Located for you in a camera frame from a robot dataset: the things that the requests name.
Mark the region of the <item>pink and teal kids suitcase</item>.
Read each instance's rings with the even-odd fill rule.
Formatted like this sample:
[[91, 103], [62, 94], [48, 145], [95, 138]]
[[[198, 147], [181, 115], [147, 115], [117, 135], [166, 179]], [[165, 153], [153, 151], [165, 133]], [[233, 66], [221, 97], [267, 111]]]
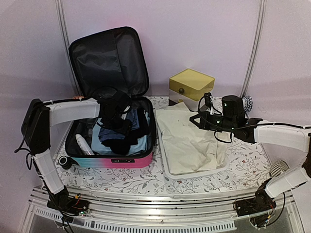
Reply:
[[[72, 122], [65, 141], [67, 155], [59, 159], [63, 168], [72, 164], [93, 168], [143, 168], [153, 159], [156, 121], [152, 103], [144, 94], [149, 77], [138, 33], [131, 27], [114, 28], [74, 41], [69, 57], [83, 100], [58, 103], [51, 108]], [[93, 127], [102, 117], [122, 115], [125, 108], [143, 108], [149, 114], [150, 133], [146, 151], [134, 155], [84, 155], [76, 142], [80, 134], [91, 147]]]

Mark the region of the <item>black garment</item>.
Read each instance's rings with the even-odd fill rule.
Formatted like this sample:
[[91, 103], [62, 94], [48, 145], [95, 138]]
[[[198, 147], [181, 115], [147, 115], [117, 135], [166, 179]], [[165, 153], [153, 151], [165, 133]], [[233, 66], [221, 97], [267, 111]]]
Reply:
[[143, 108], [138, 108], [139, 128], [131, 131], [126, 137], [121, 139], [110, 139], [100, 142], [105, 147], [109, 147], [114, 154], [127, 155], [132, 146], [138, 146], [138, 140], [150, 133], [148, 123], [148, 112]]

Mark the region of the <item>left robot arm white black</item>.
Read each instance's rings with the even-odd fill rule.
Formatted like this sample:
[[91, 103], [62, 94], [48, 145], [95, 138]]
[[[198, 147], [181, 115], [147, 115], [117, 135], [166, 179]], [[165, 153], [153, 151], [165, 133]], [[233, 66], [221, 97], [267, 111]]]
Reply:
[[50, 100], [33, 99], [22, 123], [22, 143], [31, 156], [39, 178], [43, 181], [52, 203], [60, 212], [79, 209], [78, 201], [69, 197], [51, 156], [51, 127], [80, 119], [101, 119], [101, 127], [129, 133], [131, 122], [126, 119], [132, 99], [117, 90], [110, 97], [93, 95], [88, 98]]

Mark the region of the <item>dark blue patterned garment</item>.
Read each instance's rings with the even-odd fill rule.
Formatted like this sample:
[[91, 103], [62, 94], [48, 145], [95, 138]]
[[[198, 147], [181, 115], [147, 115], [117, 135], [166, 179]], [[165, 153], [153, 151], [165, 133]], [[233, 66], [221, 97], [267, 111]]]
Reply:
[[[128, 120], [131, 123], [129, 133], [133, 130], [139, 128], [139, 120], [138, 120], [138, 112], [137, 109], [131, 109], [127, 115], [125, 120]], [[126, 137], [125, 134], [121, 134], [114, 130], [105, 129], [100, 127], [98, 138], [101, 142], [110, 140], [110, 139], [121, 139], [123, 140]]]

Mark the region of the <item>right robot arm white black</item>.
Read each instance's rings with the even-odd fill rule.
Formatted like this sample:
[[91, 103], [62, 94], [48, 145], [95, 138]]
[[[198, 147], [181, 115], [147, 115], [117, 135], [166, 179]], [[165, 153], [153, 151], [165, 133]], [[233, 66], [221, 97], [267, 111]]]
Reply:
[[197, 108], [197, 114], [190, 117], [190, 122], [199, 129], [214, 133], [228, 132], [247, 143], [266, 143], [300, 150], [307, 154], [306, 160], [298, 167], [269, 178], [255, 192], [252, 200], [236, 202], [239, 212], [261, 212], [276, 208], [275, 197], [294, 189], [311, 180], [311, 128], [288, 123], [269, 122], [262, 118], [248, 118], [252, 100], [234, 95], [221, 99], [222, 110], [217, 110], [212, 103], [210, 93], [202, 98], [207, 109]]

